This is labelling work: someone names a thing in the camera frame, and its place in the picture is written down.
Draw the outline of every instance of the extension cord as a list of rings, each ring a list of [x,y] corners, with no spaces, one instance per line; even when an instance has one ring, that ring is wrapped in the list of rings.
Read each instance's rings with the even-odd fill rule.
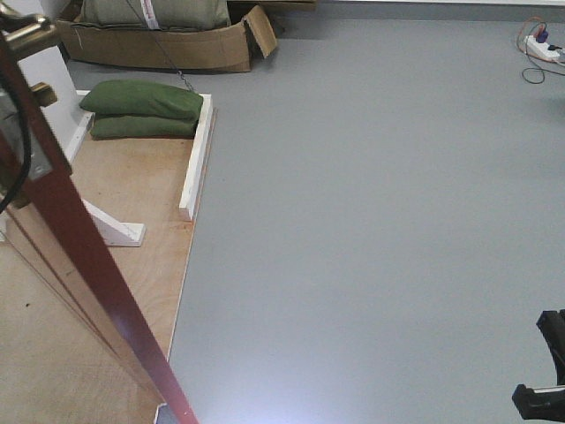
[[[542,59],[548,60],[549,62],[558,61],[561,54],[556,50],[550,50],[549,44],[546,42],[536,42],[536,37],[533,35],[528,35],[525,38],[527,52],[534,56],[541,57]]]

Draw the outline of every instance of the black object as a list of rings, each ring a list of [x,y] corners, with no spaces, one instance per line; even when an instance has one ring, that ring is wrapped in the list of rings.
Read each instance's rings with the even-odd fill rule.
[[[518,384],[512,400],[525,420],[565,422],[565,310],[544,311],[537,325],[554,360],[557,386],[529,389]]]

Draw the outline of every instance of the electrical cable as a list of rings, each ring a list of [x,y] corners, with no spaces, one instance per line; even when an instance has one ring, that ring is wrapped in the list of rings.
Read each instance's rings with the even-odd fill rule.
[[[537,18],[537,17],[530,18],[530,19],[528,19],[528,20],[524,23],[523,29],[520,30],[520,33],[518,34],[518,39],[516,39],[516,46],[517,46],[518,48],[519,48],[519,37],[520,37],[520,35],[522,34],[522,32],[524,31],[524,27],[525,27],[525,25],[527,24],[527,22],[528,22],[528,21],[531,22],[532,19],[539,19],[539,18]],[[543,25],[544,28],[546,27],[546,22],[544,22],[544,21],[541,20],[541,21],[539,21],[536,25],[534,25],[534,26],[531,28],[530,32],[528,33],[528,36],[532,35],[533,32],[534,32],[534,30],[535,30],[537,27],[539,27],[540,24]],[[547,72],[547,73],[552,73],[552,74],[554,74],[554,75],[560,75],[560,76],[562,76],[562,77],[565,77],[565,73],[563,73],[563,72],[557,72],[557,71],[553,71],[553,70],[551,70],[551,69],[543,68],[543,67],[541,67],[539,64],[537,64],[536,62],[534,62],[533,59],[537,59],[537,60],[543,60],[544,62],[556,64],[556,61],[548,61],[548,60],[541,59],[541,58],[539,58],[539,57],[536,57],[535,55],[530,54],[530,53],[528,52],[528,43],[527,43],[527,42],[525,43],[525,51],[524,51],[524,53],[525,53],[526,57],[528,58],[528,61],[530,61],[530,63],[533,65],[533,66],[531,66],[531,67],[529,67],[529,68],[524,68],[524,69],[522,69],[522,73],[521,73],[521,74],[522,74],[522,78],[524,79],[524,81],[526,81],[526,82],[528,82],[528,83],[530,83],[530,84],[543,84],[543,83],[545,82],[545,80],[546,80],[546,72]],[[529,79],[529,78],[526,76],[526,73],[527,73],[527,72],[539,72],[539,73],[541,73],[541,79],[540,79],[540,80]]]
[[[175,65],[175,63],[173,62],[173,59],[170,58],[169,53],[167,53],[167,50],[161,45],[161,43],[159,42],[159,40],[157,39],[157,37],[154,36],[153,31],[151,30],[151,28],[149,28],[149,26],[147,26],[147,22],[138,14],[138,11],[135,10],[135,8],[133,7],[133,5],[130,3],[130,0],[124,0],[128,6],[130,6],[130,9],[132,9],[133,13],[135,14],[135,16],[137,16],[139,22],[141,23],[141,25],[143,25],[144,27],[147,28],[147,31],[149,32],[149,34],[151,35],[151,38],[153,38],[153,41],[155,42],[155,44],[159,47],[159,49],[161,50],[161,52],[163,53],[163,55],[165,56],[165,58],[167,59],[167,62],[169,63],[169,66],[171,67],[171,69],[173,69],[177,74],[178,77],[184,82],[184,84],[186,85],[186,88],[188,89],[188,91],[196,91],[194,90],[194,87],[192,86],[192,84],[190,82],[188,82],[188,79],[186,79],[185,75],[183,74],[183,72],[178,69],[178,67]]]
[[[24,160],[19,169],[19,174],[15,181],[12,183],[11,187],[6,192],[6,195],[0,201],[0,214],[2,214],[8,205],[16,198],[21,190],[21,187],[26,182],[27,176],[32,166],[32,141],[31,135],[29,133],[29,127],[27,126],[27,117],[24,111],[23,105],[18,98],[18,95],[14,91],[13,87],[6,81],[4,75],[0,72],[0,86],[4,91],[10,96],[11,101],[14,103],[16,110],[18,111],[18,121],[19,128],[21,131],[22,144],[24,148]]]

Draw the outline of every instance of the open cardboard box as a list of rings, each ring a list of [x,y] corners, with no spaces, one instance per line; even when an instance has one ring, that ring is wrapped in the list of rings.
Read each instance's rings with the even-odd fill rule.
[[[235,25],[183,33],[84,25],[80,23],[81,5],[82,0],[71,0],[55,25],[71,59],[84,62],[170,68],[161,44],[180,69],[247,72],[255,46],[263,57],[277,46],[273,28],[260,6],[253,7]]]

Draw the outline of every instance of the green cushion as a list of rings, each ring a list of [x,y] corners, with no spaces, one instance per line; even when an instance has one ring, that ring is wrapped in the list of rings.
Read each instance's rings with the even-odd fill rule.
[[[196,132],[195,119],[168,119],[166,117],[96,116],[90,130],[96,139],[122,139],[125,137],[186,137]]]
[[[151,81],[116,79],[98,84],[80,102],[80,107],[103,115],[198,119],[202,96]]]
[[[226,0],[153,0],[153,9],[161,29],[203,31],[230,24]],[[146,25],[139,0],[84,0],[81,16],[85,22],[100,25]]]

